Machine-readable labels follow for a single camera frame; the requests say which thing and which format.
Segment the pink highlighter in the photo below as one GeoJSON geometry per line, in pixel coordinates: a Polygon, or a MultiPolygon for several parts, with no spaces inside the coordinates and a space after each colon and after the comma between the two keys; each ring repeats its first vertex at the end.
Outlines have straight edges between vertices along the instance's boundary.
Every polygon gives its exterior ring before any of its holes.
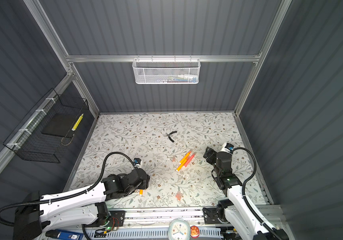
{"type": "Polygon", "coordinates": [[[187,165],[192,161],[192,159],[195,157],[196,152],[194,152],[185,162],[185,164],[183,165],[184,167],[187,167],[187,165]]]}

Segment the translucent pink cap front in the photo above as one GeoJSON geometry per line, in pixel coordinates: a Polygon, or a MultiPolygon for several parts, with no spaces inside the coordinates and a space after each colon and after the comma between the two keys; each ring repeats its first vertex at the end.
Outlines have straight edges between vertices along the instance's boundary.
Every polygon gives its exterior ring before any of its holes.
{"type": "Polygon", "coordinates": [[[183,195],[182,195],[182,193],[181,193],[180,191],[178,191],[178,192],[176,193],[175,197],[176,197],[176,199],[177,199],[178,201],[180,201],[180,200],[182,199],[183,195]]]}

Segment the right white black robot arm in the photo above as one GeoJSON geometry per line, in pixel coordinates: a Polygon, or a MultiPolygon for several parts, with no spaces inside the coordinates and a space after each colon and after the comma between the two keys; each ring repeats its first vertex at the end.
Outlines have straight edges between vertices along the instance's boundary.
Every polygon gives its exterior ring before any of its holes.
{"type": "Polygon", "coordinates": [[[289,239],[285,230],[271,224],[246,194],[246,184],[256,174],[256,159],[250,150],[225,143],[219,152],[207,147],[203,158],[213,166],[211,176],[227,197],[218,201],[215,208],[202,209],[206,224],[231,224],[238,236],[226,235],[226,240],[289,239]],[[252,159],[252,173],[244,181],[233,173],[231,167],[232,155],[238,150],[245,151],[252,159]]]}

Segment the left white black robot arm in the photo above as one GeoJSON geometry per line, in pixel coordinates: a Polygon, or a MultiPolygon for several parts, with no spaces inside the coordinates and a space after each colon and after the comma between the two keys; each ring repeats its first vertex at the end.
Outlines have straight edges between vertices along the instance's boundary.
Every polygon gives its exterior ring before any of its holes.
{"type": "Polygon", "coordinates": [[[135,168],[129,174],[109,175],[95,187],[84,187],[78,196],[75,196],[77,191],[44,195],[40,205],[17,207],[13,239],[32,240],[48,231],[78,225],[117,226],[106,201],[126,197],[135,190],[145,190],[149,181],[150,176],[143,169],[135,168]]]}

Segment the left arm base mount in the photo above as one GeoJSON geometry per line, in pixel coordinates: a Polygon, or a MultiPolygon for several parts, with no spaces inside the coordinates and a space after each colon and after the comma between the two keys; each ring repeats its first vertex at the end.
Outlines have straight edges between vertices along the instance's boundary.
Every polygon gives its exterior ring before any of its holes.
{"type": "Polygon", "coordinates": [[[122,227],[125,221],[125,211],[110,211],[107,218],[103,221],[101,227],[107,229],[122,227]]]}

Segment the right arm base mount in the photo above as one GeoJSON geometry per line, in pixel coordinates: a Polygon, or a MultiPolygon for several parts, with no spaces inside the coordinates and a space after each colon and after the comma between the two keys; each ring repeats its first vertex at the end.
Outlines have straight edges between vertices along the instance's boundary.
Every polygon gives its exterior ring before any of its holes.
{"type": "Polygon", "coordinates": [[[229,199],[218,201],[217,205],[212,208],[203,208],[203,217],[205,224],[227,224],[225,218],[225,209],[233,206],[229,199]]]}

